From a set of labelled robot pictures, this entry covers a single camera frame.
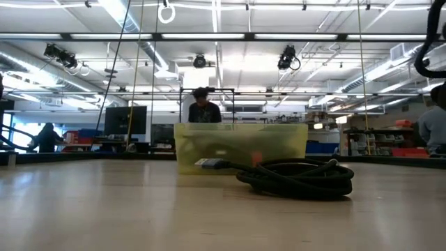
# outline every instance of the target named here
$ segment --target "wall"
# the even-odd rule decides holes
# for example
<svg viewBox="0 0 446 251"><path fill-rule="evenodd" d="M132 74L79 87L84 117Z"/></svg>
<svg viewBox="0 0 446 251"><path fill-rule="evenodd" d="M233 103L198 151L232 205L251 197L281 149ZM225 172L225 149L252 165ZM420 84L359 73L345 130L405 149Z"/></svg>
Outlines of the wall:
<svg viewBox="0 0 446 251"><path fill-rule="evenodd" d="M386 128L395 126L397 120L409 120L416 122L418 118L423 115L431 107L426 107L424 103L411 103L409 104L409 110L407 112L401 111L401 106L396 106L393 109L387 110L386 115L369 116L370 128ZM354 117L350 120L350 126L355 126L359 129L365 128L365 117Z"/></svg>

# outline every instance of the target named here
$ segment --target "plastic storage bin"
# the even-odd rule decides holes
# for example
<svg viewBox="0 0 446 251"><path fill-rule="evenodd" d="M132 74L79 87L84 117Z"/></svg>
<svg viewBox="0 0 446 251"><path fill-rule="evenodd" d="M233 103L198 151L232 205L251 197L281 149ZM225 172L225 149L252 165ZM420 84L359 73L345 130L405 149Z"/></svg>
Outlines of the plastic storage bin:
<svg viewBox="0 0 446 251"><path fill-rule="evenodd" d="M235 174L195 165L201 158L223 158L243 165L264 160L304 158L306 124L177 123L176 157L180 174Z"/></svg>

